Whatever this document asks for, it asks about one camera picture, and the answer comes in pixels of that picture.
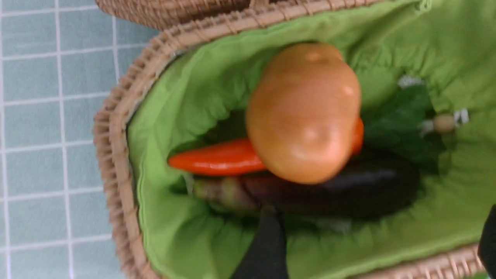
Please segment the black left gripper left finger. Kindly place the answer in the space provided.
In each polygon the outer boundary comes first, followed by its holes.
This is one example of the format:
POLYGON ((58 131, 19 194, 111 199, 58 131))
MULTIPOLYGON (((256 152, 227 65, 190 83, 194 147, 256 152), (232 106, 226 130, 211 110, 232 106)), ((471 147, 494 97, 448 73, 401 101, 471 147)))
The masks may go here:
POLYGON ((263 208, 255 236, 232 279, 288 279, 286 232, 280 213, 263 208))

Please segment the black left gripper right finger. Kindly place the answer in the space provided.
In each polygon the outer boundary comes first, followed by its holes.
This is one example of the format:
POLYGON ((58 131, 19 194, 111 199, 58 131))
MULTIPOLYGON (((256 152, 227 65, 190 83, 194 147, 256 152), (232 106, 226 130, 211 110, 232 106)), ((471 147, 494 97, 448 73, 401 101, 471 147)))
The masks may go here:
POLYGON ((496 206, 493 205, 482 228, 479 259, 491 279, 496 278, 496 206))

